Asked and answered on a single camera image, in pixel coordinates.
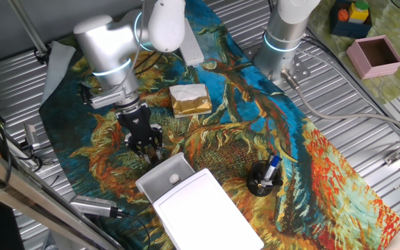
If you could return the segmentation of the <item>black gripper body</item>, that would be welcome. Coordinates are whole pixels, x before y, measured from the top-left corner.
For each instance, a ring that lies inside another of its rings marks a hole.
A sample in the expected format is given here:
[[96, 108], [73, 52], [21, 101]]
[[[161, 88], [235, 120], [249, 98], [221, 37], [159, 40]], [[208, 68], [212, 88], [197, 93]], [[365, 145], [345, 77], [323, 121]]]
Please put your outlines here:
[[129, 130], [125, 137], [127, 145], [151, 144], [153, 130], [149, 123], [151, 112], [147, 104], [140, 104], [134, 111], [118, 112], [116, 116], [119, 124]]

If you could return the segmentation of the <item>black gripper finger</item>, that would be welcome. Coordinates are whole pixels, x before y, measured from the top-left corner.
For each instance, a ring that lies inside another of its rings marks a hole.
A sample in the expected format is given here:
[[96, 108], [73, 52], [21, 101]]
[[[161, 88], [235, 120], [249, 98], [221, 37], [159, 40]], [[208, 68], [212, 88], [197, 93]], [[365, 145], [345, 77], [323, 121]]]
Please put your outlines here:
[[151, 160], [146, 153], [146, 149], [144, 146], [142, 146], [141, 141], [137, 141], [131, 133], [125, 135], [124, 144], [138, 157], [145, 159], [148, 163], [151, 163]]
[[156, 156], [159, 160], [162, 160], [160, 150], [163, 147], [163, 128], [159, 124], [150, 125], [150, 134], [148, 136], [149, 144], [153, 147]]

